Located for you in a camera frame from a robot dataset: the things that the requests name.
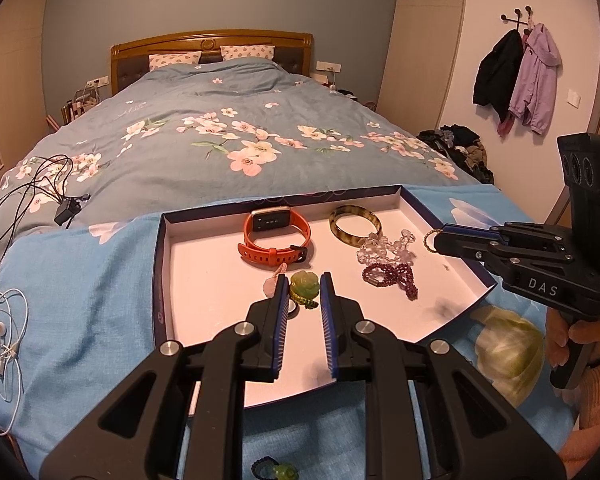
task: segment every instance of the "white tray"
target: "white tray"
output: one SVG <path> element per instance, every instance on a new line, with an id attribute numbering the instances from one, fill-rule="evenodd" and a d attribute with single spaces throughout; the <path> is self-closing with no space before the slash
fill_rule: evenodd
<path id="1" fill-rule="evenodd" d="M 397 187 L 376 189 L 391 193 L 295 207 L 311 225 L 312 242 L 307 261 L 291 265 L 286 275 L 290 279 L 299 269 L 312 270 L 318 276 L 329 271 L 336 293 L 356 300 L 367 319 L 389 328 L 400 339 L 417 342 L 480 301 L 495 282 L 479 264 L 472 264 L 472 270 L 461 259 L 426 250 L 422 241 L 433 228 L 430 223 L 434 227 L 440 223 L 428 210 L 424 211 L 430 223 L 425 221 L 414 209 L 424 208 L 413 195 Z M 408 300 L 397 285 L 376 288 L 362 280 L 364 266 L 357 261 L 357 249 L 339 241 L 329 227 L 329 214 L 345 203 L 376 213 L 390 242 L 400 237 L 401 229 L 415 235 L 410 249 L 415 254 L 416 301 Z M 271 205 L 276 204 L 240 206 L 244 210 Z M 243 242 L 244 212 L 181 221 L 186 213 L 165 215 L 164 253 L 157 255 L 160 261 L 156 265 L 162 265 L 157 276 L 162 279 L 158 288 L 164 302 L 165 336 L 189 346 L 209 341 L 222 329 L 244 320 L 251 303 L 265 298 L 262 284 L 273 269 L 247 263 L 238 254 L 237 245 Z M 341 218 L 338 225 L 355 235 L 375 230 L 367 220 L 355 216 Z M 255 241 L 263 247 L 285 248 L 301 244 L 303 239 L 289 227 L 264 233 Z M 273 384 L 247 383 L 244 405 L 273 402 L 331 382 L 320 308 L 307 310 L 301 306 L 299 314 L 288 322 L 280 378 Z"/>

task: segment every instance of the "green bead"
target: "green bead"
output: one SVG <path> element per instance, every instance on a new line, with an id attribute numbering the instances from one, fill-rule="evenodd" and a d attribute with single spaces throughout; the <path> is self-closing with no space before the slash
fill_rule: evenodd
<path id="1" fill-rule="evenodd" d="M 308 300 L 316 298 L 320 293 L 320 281 L 318 280 L 318 276 L 313 272 L 298 270 L 298 272 L 291 277 L 291 291 Z"/>
<path id="2" fill-rule="evenodd" d="M 273 466 L 273 472 L 278 480 L 298 480 L 300 475 L 291 464 L 280 464 Z"/>

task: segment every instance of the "orange sleeve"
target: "orange sleeve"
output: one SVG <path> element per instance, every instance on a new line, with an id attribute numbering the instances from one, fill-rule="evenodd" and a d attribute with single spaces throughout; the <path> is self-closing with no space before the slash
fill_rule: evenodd
<path id="1" fill-rule="evenodd" d="M 600 366 L 584 373 L 580 389 L 580 429 L 571 433 L 559 453 L 568 478 L 575 476 L 600 447 Z"/>

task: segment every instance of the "orange smartwatch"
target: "orange smartwatch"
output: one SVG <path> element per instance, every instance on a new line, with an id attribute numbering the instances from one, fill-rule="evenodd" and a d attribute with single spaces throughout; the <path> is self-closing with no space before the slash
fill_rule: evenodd
<path id="1" fill-rule="evenodd" d="M 251 233 L 293 226 L 304 235 L 301 246 L 292 245 L 286 249 L 274 247 L 265 249 L 250 239 Z M 269 207 L 252 211 L 244 221 L 244 243 L 238 244 L 238 252 L 248 262 L 277 267 L 281 263 L 301 263 L 306 260 L 307 245 L 311 239 L 309 223 L 289 206 Z"/>

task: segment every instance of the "wooden headboard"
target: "wooden headboard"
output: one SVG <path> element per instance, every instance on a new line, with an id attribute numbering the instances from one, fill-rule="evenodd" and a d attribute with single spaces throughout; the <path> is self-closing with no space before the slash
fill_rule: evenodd
<path id="1" fill-rule="evenodd" d="M 156 36 L 111 47 L 113 95 L 149 72 L 150 54 L 177 54 L 201 50 L 200 63 L 222 61 L 221 46 L 269 44 L 276 47 L 273 61 L 289 73 L 309 75 L 314 37 L 278 30 L 202 30 Z"/>

